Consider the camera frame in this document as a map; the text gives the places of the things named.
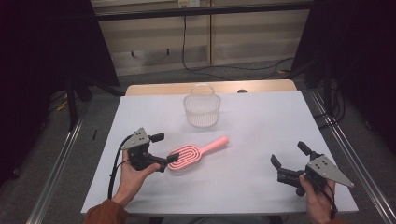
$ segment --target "human hand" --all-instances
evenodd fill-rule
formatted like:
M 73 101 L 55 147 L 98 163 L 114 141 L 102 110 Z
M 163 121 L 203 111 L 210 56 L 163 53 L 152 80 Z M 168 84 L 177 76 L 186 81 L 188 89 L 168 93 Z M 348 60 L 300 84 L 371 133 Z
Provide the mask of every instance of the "human hand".
M 332 208 L 331 202 L 321 193 L 315 192 L 312 184 L 304 178 L 304 175 L 299 176 L 300 184 L 306 193 L 306 212 L 312 224 L 321 224 L 330 222 L 330 210 Z M 335 182 L 328 180 L 324 188 L 325 192 L 332 197 L 332 192 L 335 193 Z
M 128 152 L 127 150 L 123 150 L 122 161 L 128 160 Z M 153 163 L 142 171 L 136 171 L 136 169 L 131 166 L 131 163 L 124 162 L 121 165 L 121 180 L 119 189 L 111 201 L 121 204 L 123 207 L 125 207 L 140 190 L 145 179 L 160 169 L 160 167 L 160 164 Z

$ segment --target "hairbrush handle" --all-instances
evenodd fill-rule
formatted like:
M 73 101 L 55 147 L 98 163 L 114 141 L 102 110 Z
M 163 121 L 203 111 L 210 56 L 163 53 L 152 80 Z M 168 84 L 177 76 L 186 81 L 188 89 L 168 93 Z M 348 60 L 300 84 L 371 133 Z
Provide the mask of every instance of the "hairbrush handle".
M 208 145 L 206 145 L 204 147 L 201 147 L 199 149 L 199 151 L 201 154 L 204 154 L 207 151 L 210 151 L 212 149 L 225 146 L 225 145 L 227 145 L 227 143 L 228 143 L 228 138 L 226 136 L 222 136 L 222 137 L 218 138 L 217 140 L 215 140 L 214 142 L 209 143 Z

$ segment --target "person's left hand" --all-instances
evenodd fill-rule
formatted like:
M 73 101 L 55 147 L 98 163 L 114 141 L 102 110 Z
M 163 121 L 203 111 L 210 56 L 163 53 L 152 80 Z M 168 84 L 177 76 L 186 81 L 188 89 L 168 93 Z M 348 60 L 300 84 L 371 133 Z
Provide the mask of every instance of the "person's left hand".
M 128 152 L 123 150 L 122 161 L 127 160 L 129 160 Z M 153 163 L 142 171 L 136 171 L 136 169 L 131 166 L 130 162 L 124 162 L 121 165 L 121 180 L 119 189 L 111 201 L 121 204 L 123 207 L 125 207 L 140 190 L 146 177 L 156 172 L 160 168 L 160 164 Z

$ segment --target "pink hairbrush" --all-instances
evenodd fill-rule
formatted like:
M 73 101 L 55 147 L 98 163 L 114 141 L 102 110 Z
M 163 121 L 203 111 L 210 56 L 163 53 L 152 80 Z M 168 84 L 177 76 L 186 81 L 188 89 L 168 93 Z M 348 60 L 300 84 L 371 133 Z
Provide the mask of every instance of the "pink hairbrush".
M 179 147 L 169 155 L 173 155 L 175 153 L 179 153 L 179 157 L 177 161 L 168 164 L 169 169 L 173 171 L 179 171 L 182 168 L 186 168 L 187 166 L 198 162 L 201 159 L 202 155 L 209 150 L 225 146 L 228 143 L 228 138 L 226 136 L 222 136 L 216 141 L 208 144 L 204 147 L 196 147 L 193 145 L 186 145 L 184 147 Z

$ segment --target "cable on floor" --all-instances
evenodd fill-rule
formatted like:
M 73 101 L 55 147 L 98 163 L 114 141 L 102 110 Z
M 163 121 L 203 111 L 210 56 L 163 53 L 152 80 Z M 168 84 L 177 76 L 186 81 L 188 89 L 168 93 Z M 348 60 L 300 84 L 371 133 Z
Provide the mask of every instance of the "cable on floor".
M 263 78 L 263 79 L 267 79 L 267 78 L 273 76 L 276 73 L 276 69 L 277 69 L 277 67 L 280 64 L 282 64 L 282 63 L 284 63 L 286 61 L 294 59 L 294 58 L 290 57 L 290 58 L 287 58 L 287 59 L 283 59 L 283 60 L 281 60 L 281 61 L 279 61 L 279 62 L 277 62 L 277 63 L 275 63 L 273 65 L 266 66 L 266 67 L 260 67 L 260 68 L 246 68 L 246 67 L 238 67 L 238 66 L 232 66 L 232 65 L 213 65 L 213 66 L 206 66 L 206 67 L 197 68 L 197 69 L 190 69 L 186 65 L 185 53 L 184 53 L 185 52 L 185 45 L 186 45 L 186 30 L 187 30 L 186 18 L 187 18 L 186 16 L 183 17 L 183 19 L 184 19 L 184 32 L 183 32 L 183 46 L 182 46 L 182 51 L 181 51 L 181 62 L 183 64 L 183 67 L 187 71 L 189 71 L 191 73 L 194 73 L 194 74 L 197 74 L 197 75 L 206 75 L 206 76 L 211 76 L 211 77 L 216 77 L 216 78 L 232 81 L 231 79 L 229 79 L 227 77 L 219 77 L 219 76 L 216 76 L 216 75 L 213 75 L 213 74 L 203 73 L 203 72 L 199 72 L 199 71 L 202 71 L 202 70 L 205 70 L 205 69 L 208 69 L 208 68 L 232 68 L 232 69 L 240 69 L 240 70 L 248 70 L 248 71 L 260 71 L 260 70 L 270 69 L 270 68 L 274 67 L 275 68 L 274 71 L 269 76 Z

